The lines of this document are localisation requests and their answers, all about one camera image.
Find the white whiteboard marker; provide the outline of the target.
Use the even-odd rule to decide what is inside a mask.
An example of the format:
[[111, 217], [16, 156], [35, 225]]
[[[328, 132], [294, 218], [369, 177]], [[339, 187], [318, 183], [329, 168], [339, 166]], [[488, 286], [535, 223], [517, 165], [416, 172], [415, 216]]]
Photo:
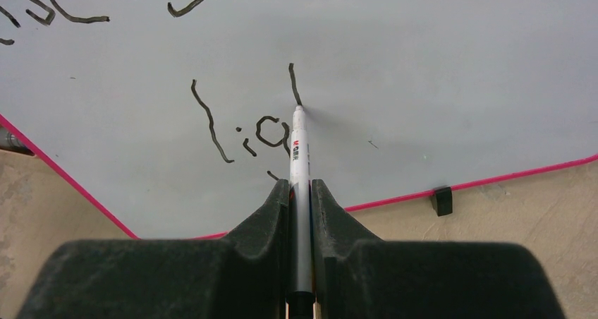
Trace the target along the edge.
[[289, 318], [313, 318], [310, 155], [303, 106], [293, 112], [289, 176], [289, 272], [286, 300]]

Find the pink-framed whiteboard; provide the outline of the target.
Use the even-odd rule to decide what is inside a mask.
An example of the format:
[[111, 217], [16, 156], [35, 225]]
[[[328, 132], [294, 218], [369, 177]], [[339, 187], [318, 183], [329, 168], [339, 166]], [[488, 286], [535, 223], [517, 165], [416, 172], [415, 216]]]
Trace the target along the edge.
[[1, 117], [140, 238], [597, 154], [597, 0], [1, 0]]

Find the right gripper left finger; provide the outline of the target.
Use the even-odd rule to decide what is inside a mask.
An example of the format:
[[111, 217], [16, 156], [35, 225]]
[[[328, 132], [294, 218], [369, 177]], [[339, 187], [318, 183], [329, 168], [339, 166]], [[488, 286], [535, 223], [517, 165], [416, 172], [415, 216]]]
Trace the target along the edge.
[[19, 318], [284, 318], [288, 182], [219, 239], [77, 240], [43, 264]]

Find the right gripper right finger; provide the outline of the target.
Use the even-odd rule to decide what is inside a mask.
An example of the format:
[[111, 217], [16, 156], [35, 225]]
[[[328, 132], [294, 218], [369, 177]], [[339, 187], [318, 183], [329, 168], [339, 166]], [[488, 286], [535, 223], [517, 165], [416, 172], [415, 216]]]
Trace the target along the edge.
[[514, 243], [385, 241], [312, 182], [321, 318], [563, 318], [539, 261]]

